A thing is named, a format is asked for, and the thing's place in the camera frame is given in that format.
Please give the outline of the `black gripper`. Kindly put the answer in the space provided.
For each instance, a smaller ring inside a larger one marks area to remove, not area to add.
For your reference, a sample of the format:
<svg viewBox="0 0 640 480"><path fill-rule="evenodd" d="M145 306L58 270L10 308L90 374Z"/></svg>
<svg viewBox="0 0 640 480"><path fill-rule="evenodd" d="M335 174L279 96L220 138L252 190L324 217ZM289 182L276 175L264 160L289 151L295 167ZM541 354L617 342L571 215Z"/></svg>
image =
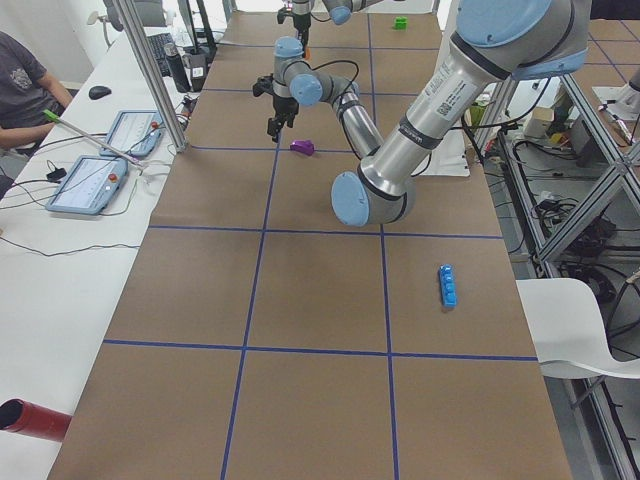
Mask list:
<svg viewBox="0 0 640 480"><path fill-rule="evenodd" d="M275 117L269 118L267 122L267 134L274 143L280 138L280 122L286 122L286 126L294 126L295 117L298 115L298 102L293 97L273 96L273 107Z"/></svg>
<svg viewBox="0 0 640 480"><path fill-rule="evenodd" d="M304 48L309 42L309 29L311 26L311 6L309 4L293 5L294 26L298 31L298 37Z"/></svg>

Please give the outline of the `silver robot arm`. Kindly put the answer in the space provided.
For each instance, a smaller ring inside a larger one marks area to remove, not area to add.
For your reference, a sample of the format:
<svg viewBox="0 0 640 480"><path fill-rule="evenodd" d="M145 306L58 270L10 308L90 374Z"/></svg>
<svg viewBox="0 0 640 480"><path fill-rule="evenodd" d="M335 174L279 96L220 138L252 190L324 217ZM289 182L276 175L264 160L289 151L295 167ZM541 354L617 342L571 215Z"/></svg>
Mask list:
<svg viewBox="0 0 640 480"><path fill-rule="evenodd" d="M329 19L336 25L342 25L350 19L353 13L380 3L380 0L324 0ZM309 32L312 24L312 10L315 2L311 0L284 1L283 7L277 12L277 23L283 24L286 18L293 20L296 36L306 48L309 42Z"/></svg>
<svg viewBox="0 0 640 480"><path fill-rule="evenodd" d="M272 138L293 124L300 107L329 104L360 158L356 171L333 182L336 217L356 227L392 223L413 207L413 173L487 85L556 77L583 65L590 13L588 1L460 2L448 56L387 138L354 82L312 69L295 37L276 41L273 72L257 79L253 94L273 98Z"/></svg>

